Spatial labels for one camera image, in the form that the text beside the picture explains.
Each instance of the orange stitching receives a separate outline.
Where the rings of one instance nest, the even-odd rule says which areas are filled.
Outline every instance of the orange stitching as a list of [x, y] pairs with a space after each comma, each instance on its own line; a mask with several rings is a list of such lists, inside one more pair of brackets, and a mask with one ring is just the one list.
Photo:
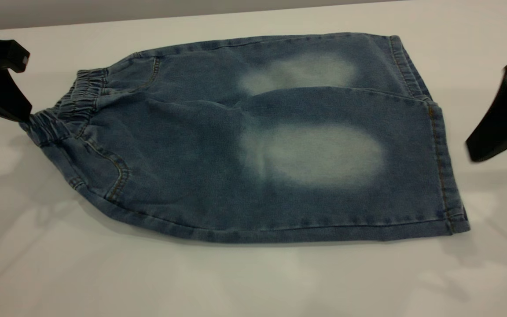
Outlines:
[[455, 228], [453, 227], [453, 222], [451, 221], [451, 218], [449, 217], [449, 210], [447, 208], [447, 195], [445, 194], [445, 182], [443, 181], [443, 174], [441, 172], [441, 156], [439, 154], [439, 148], [437, 146], [438, 137], [436, 133], [436, 127], [435, 127], [435, 120], [433, 117], [433, 108], [431, 107], [431, 104], [428, 103], [428, 114], [431, 120], [431, 129], [433, 131], [433, 139], [435, 144], [435, 156], [437, 156], [437, 168], [438, 168], [438, 175], [439, 175], [439, 184], [441, 185], [441, 193], [443, 197], [443, 208], [445, 210], [445, 216], [447, 217], [447, 221], [449, 221], [449, 226], [451, 227], [451, 232], [455, 232]]

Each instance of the elastic waistband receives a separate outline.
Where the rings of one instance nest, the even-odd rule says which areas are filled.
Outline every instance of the elastic waistband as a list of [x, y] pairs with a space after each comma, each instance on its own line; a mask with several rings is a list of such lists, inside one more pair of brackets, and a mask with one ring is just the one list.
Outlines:
[[56, 106], [31, 114], [28, 122], [20, 123], [21, 128], [39, 147], [79, 136], [96, 112], [106, 77], [106, 68], [80, 70], [72, 88]]

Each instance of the denim shorts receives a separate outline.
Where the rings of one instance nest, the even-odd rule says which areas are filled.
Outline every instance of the denim shorts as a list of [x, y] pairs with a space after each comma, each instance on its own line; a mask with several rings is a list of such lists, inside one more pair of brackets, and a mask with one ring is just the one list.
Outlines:
[[442, 111], [400, 38], [266, 36], [81, 70], [22, 124], [107, 216], [217, 243], [470, 229]]

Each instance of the bleached spot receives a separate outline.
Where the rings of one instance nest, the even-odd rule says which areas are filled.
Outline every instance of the bleached spot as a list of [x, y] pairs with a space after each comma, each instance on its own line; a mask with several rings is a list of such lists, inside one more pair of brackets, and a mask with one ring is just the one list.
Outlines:
[[352, 82], [355, 67], [338, 54], [302, 54], [276, 60], [260, 70], [245, 74], [241, 87], [251, 95], [275, 89], [300, 87], [346, 87]]
[[385, 166], [382, 145], [363, 130], [344, 125], [247, 129], [241, 151], [244, 164], [261, 181], [306, 187], [367, 186]]

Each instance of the seam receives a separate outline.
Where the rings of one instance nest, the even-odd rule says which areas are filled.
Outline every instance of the seam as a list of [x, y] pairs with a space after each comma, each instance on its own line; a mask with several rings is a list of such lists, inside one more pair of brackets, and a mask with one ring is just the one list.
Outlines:
[[[214, 50], [219, 50], [220, 48], [239, 48], [240, 46], [248, 46], [248, 45], [254, 45], [254, 44], [262, 44], [262, 43], [269, 43], [269, 42], [282, 42], [282, 41], [301, 41], [301, 40], [304, 40], [304, 39], [316, 39], [316, 40], [328, 40], [330, 38], [337, 38], [337, 37], [349, 37], [349, 36], [354, 36], [354, 35], [364, 35], [364, 36], [372, 36], [372, 37], [380, 37], [380, 38], [390, 38], [389, 36], [379, 36], [379, 35], [376, 35], [376, 34], [368, 34], [368, 33], [361, 33], [361, 32], [348, 32], [348, 33], [332, 33], [332, 34], [322, 34], [322, 35], [318, 35], [318, 34], [311, 34], [312, 36], [306, 36], [306, 35], [299, 35], [299, 36], [294, 36], [294, 37], [290, 37], [290, 38], [282, 38], [282, 39], [267, 39], [267, 40], [264, 40], [264, 41], [256, 41], [256, 42], [249, 42], [249, 43], [243, 43], [243, 44], [227, 44], [227, 45], [221, 45], [221, 46], [217, 46], [215, 48], [208, 48], [208, 49], [202, 49], [202, 50], [197, 50], [197, 51], [189, 51], [189, 52], [209, 52], [209, 51], [214, 51]], [[177, 48], [177, 47], [181, 47], [181, 46], [185, 46], [185, 45], [189, 45], [189, 44], [197, 44], [197, 42], [195, 43], [188, 43], [188, 44], [179, 44], [179, 45], [173, 45], [173, 46], [167, 46], [165, 48]], [[139, 56], [129, 56], [129, 58], [149, 58], [150, 56], [149, 55], [144, 55], [142, 56], [141, 53], [145, 53], [145, 52], [149, 52], [149, 51], [153, 51], [153, 50], [157, 50], [156, 49], [151, 49], [151, 50], [143, 50], [143, 51], [140, 51], [140, 52], [137, 52], [139, 54]], [[181, 54], [182, 52], [175, 52], [175, 53], [169, 53], [169, 54], [159, 54], [157, 55], [157, 57], [163, 57], [163, 56], [171, 56], [171, 55], [179, 55]]]
[[434, 139], [434, 145], [435, 145], [435, 156], [437, 159], [437, 170], [439, 175], [439, 185], [441, 186], [441, 193], [443, 197], [443, 208], [445, 211], [445, 218], [447, 218], [447, 221], [449, 222], [449, 226], [451, 229], [451, 232], [455, 232], [455, 227], [453, 225], [453, 222], [451, 221], [451, 217], [449, 215], [449, 210], [447, 208], [447, 195], [445, 193], [445, 181], [443, 180], [443, 174], [442, 174], [442, 164], [441, 164], [441, 155], [439, 153], [439, 147], [438, 147], [438, 135], [437, 135], [437, 127], [435, 126], [435, 119], [434, 119], [434, 113], [433, 113], [433, 107], [430, 103], [428, 103], [428, 114], [431, 121], [431, 130], [433, 132], [433, 139]]
[[403, 96], [403, 95], [399, 95], [399, 94], [396, 94], [394, 92], [386, 92], [384, 90], [379, 90], [379, 89], [374, 89], [374, 88], [352, 88], [352, 87], [348, 87], [347, 89], [350, 89], [350, 90], [360, 90], [360, 91], [363, 91], [363, 92], [372, 92], [372, 93], [375, 93], [375, 94], [380, 94], [380, 95], [384, 95], [384, 96], [390, 96], [390, 97], [396, 97], [396, 98], [400, 98], [400, 99], [406, 99], [406, 100], [411, 100], [413, 102], [421, 102], [421, 103], [426, 103], [426, 98], [427, 96], [424, 96], [424, 98], [417, 98], [416, 96]]
[[402, 68], [400, 67], [400, 62], [399, 62], [398, 58], [396, 57], [396, 54], [394, 53], [394, 46], [393, 46], [393, 38], [392, 37], [389, 37], [389, 47], [390, 47], [390, 54], [392, 55], [394, 62], [396, 63], [396, 66], [398, 68], [398, 72], [400, 72], [400, 76], [402, 77], [402, 81], [404, 82], [406, 89], [410, 93], [410, 96], [416, 98], [416, 96], [414, 96], [414, 94], [412, 93], [412, 90], [410, 89], [408, 82], [406, 81], [406, 77], [404, 76], [404, 73], [402, 72]]

